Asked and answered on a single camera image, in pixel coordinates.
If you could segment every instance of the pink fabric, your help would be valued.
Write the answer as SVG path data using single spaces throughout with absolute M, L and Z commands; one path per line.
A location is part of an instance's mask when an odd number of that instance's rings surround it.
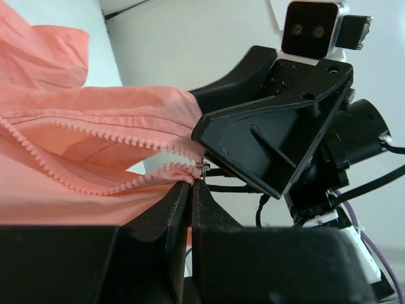
M 125 171 L 159 151 L 201 160 L 193 95 L 82 87 L 84 31 L 31 27 L 3 1 L 0 17 L 0 224 L 121 225 L 175 181 L 193 183 L 200 171 L 181 163 Z

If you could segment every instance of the zipper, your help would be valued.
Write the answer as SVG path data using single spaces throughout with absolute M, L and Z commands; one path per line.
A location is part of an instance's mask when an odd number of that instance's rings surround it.
M 35 121 L 30 122 L 19 122 L 15 125 L 18 126 L 18 129 L 12 125 L 9 121 L 4 119 L 0 116 L 0 125 L 2 125 L 5 129 L 7 129 L 13 137 L 25 147 L 25 149 L 30 152 L 30 154 L 35 158 L 35 160 L 39 163 L 39 165 L 44 169 L 45 173 L 53 178 L 56 182 L 59 182 L 63 186 L 84 194 L 92 194 L 92 195 L 111 195 L 116 193 L 121 193 L 127 191 L 129 189 L 133 189 L 135 187 L 144 187 L 144 186 L 151 186 L 160 184 L 162 182 L 168 182 L 168 175 L 171 172 L 178 172 L 181 171 L 184 173 L 184 181 L 193 183 L 194 179 L 198 179 L 203 174 L 203 170 L 199 164 L 203 163 L 203 157 L 197 152 L 193 151 L 189 148 L 185 148 L 182 145 L 172 145 L 167 144 L 157 140 L 147 140 L 135 136 L 128 136 L 123 134 L 113 134 L 111 132 L 106 132 L 102 130 L 95 130 L 90 128 L 88 125 L 85 125 L 85 122 L 78 123 L 78 122 L 70 122 L 68 119 L 64 119 L 61 121 L 62 118 L 38 118 Z M 101 186 L 95 182 L 93 189 L 91 187 L 83 187 L 80 184 L 72 184 L 65 180 L 62 176 L 59 175 L 58 169 L 55 168 L 53 163 L 55 164 L 55 159 L 49 152 L 43 150 L 42 148 L 36 146 L 34 143 L 30 142 L 20 131 L 23 129 L 31 129 L 35 127 L 43 127 L 43 126 L 57 126 L 65 129 L 75 130 L 77 132 L 83 132 L 87 135 L 104 138 L 107 141 L 116 142 L 119 144 L 127 144 L 132 146 L 138 146 L 145 149 L 153 149 L 153 150 L 160 150 L 166 151 L 168 153 L 179 155 L 188 158 L 192 161 L 192 165 L 188 165 L 186 163 L 165 163 L 162 167 L 157 168 L 157 170 L 152 171 L 151 173 L 146 173 L 145 175 L 140 175 L 138 178 L 134 180 L 129 180 L 127 182 L 123 182 L 119 186 L 111 187 L 110 189 L 100 189 Z
M 204 181 L 207 171 L 211 170 L 211 165 L 206 161 L 201 161 L 201 162 L 196 163 L 196 168 L 201 170 L 201 174 L 199 176 L 199 179 Z

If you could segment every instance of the black cable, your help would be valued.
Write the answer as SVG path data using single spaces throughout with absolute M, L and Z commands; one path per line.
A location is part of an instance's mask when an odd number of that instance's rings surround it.
M 389 144 L 383 144 L 384 148 L 394 154 L 405 155 L 405 148 L 403 147 L 394 147 Z
M 375 189 L 378 189 L 379 187 L 385 186 L 390 182 L 393 182 L 394 180 L 402 177 L 403 175 L 405 175 L 405 165 L 399 167 L 398 169 L 395 169 L 394 171 L 391 171 L 388 174 L 385 174 L 384 176 L 379 177 L 378 179 L 368 182 L 367 184 L 359 186 L 346 193 L 342 193 L 338 197 L 331 196 L 330 197 L 331 202 L 334 205 L 334 207 L 337 207 L 345 201 L 349 201 L 353 198 L 357 198 L 358 196 L 361 196 Z
M 130 9 L 132 9 L 132 8 L 138 6 L 138 5 L 144 4 L 145 2 L 148 2 L 148 1 L 149 1 L 149 0 L 143 0 L 143 1 L 141 1 L 140 3 L 131 5 L 131 6 L 127 7 L 127 8 L 121 9 L 120 11 L 116 11 L 115 13 L 110 13 L 110 14 L 108 14 L 108 15 L 105 15 L 105 16 L 104 16 L 104 19 L 105 19 L 106 21 L 108 21 L 109 19 L 112 19 L 112 18 L 118 16 L 119 14 L 122 14 L 122 13 L 124 13 L 124 12 L 126 12 L 126 11 L 129 11 Z
M 234 177 L 232 174 L 228 173 L 224 169 L 216 168 L 210 169 L 205 173 L 206 177 L 216 177 L 216 176 L 224 176 L 224 177 Z
M 306 218 L 300 218 L 297 222 L 292 225 L 293 227 L 303 227 L 304 224 L 306 223 L 307 219 Z
M 218 186 L 218 185 L 208 185 L 208 189 L 211 192 L 220 193 L 261 193 L 252 186 Z
M 269 199 L 270 199 L 270 196 L 267 194 L 263 194 L 260 197 L 259 208 L 256 211 L 256 227 L 261 227 L 261 212 L 263 211 L 263 207 L 267 204 Z

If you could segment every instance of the cable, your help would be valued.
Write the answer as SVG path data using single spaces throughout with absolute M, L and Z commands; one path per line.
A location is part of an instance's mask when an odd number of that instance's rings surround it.
M 210 169 L 205 173 L 206 177 L 216 177 L 216 176 L 224 176 L 224 177 L 234 177 L 231 173 L 228 173 L 224 169 L 215 168 Z
M 267 194 L 263 194 L 260 196 L 259 200 L 259 208 L 256 211 L 256 227 L 261 227 L 261 212 L 263 211 L 263 207 L 269 201 L 270 196 Z
M 252 186 L 219 186 L 219 185 L 208 185 L 208 189 L 211 192 L 220 193 L 261 193 Z
M 405 148 L 403 147 L 394 147 L 388 144 L 387 142 L 383 144 L 383 147 L 394 154 L 405 155 Z
M 343 202 L 349 201 L 353 198 L 357 198 L 358 196 L 361 196 L 363 194 L 376 190 L 379 187 L 385 186 L 385 185 L 389 184 L 390 182 L 393 182 L 394 180 L 402 177 L 403 175 L 405 175 L 405 165 L 403 165 L 403 166 L 399 167 L 398 169 L 395 169 L 394 171 L 391 171 L 390 173 L 385 174 L 384 176 L 381 176 L 371 182 L 368 182 L 367 184 L 364 184 L 364 185 L 354 188 L 348 192 L 340 194 L 336 198 L 333 196 L 330 196 L 331 202 L 332 202 L 332 204 L 334 204 L 335 207 L 337 207 Z
M 108 14 L 108 15 L 105 15 L 105 16 L 104 16 L 104 19 L 105 19 L 106 21 L 108 21 L 109 19 L 112 19 L 112 18 L 114 18 L 115 16 L 118 16 L 119 14 L 122 14 L 122 13 L 124 13 L 124 12 L 126 12 L 126 11 L 129 11 L 130 9 L 132 9 L 132 8 L 138 6 L 138 5 L 144 4 L 145 2 L 148 2 L 148 1 L 149 1 L 149 0 L 143 0 L 143 1 L 139 2 L 139 3 L 137 3 L 137 4 L 134 4 L 134 5 L 131 5 L 131 6 L 127 7 L 127 8 L 121 9 L 120 11 L 116 11 L 115 13 L 110 13 L 110 14 Z
M 339 190 L 336 190 L 335 194 L 338 196 L 341 195 Z M 357 216 L 356 216 L 356 213 L 354 212 L 353 207 L 350 205 L 350 203 L 348 201 L 344 201 L 343 205 L 345 206 L 345 208 L 349 214 L 349 217 L 351 219 L 351 222 L 352 222 L 354 228 L 356 228 L 356 230 L 358 230 L 359 221 L 357 219 Z M 405 297 L 402 292 L 401 285 L 399 284 L 398 278 L 396 277 L 396 275 L 395 275 L 394 271 L 392 270 L 391 266 L 389 265 L 388 261 L 384 258 L 382 252 L 378 249 L 378 247 L 374 244 L 374 242 L 363 231 L 360 231 L 360 236 L 361 236 L 361 239 L 371 248 L 371 250 L 374 251 L 374 253 L 378 257 L 378 259 L 381 261 L 384 268 L 387 270 L 388 275 L 390 276 L 392 283 L 394 284 L 394 287 L 397 291 L 399 303 L 405 304 Z

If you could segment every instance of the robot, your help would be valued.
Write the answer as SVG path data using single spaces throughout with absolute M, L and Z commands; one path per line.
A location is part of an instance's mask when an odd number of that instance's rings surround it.
M 365 99 L 353 102 L 344 49 L 362 49 L 371 23 L 350 15 L 345 2 L 292 1 L 281 51 L 253 46 L 224 78 L 191 92 L 204 114 L 192 139 L 219 169 L 198 164 L 194 185 L 178 182 L 122 227 L 1 230 L 3 260 L 15 265 L 29 252 L 35 262 L 16 267 L 18 286 L 3 275 L 0 302 L 24 290 L 32 303 L 60 304 L 377 303 L 391 295 L 342 204 L 404 175 L 404 166 L 339 193 L 350 166 L 404 153 L 391 146 L 378 110 Z M 215 175 L 247 185 L 208 185 Z M 258 212 L 257 227 L 242 227 L 211 191 L 261 193 L 259 212 L 284 196 L 294 226 L 262 227 Z M 190 225 L 193 276 L 184 279 Z M 51 261 L 41 255 L 49 242 Z M 91 256 L 84 250 L 95 246 Z M 73 264 L 67 247 L 77 248 Z M 61 284 L 49 294 L 55 277 Z

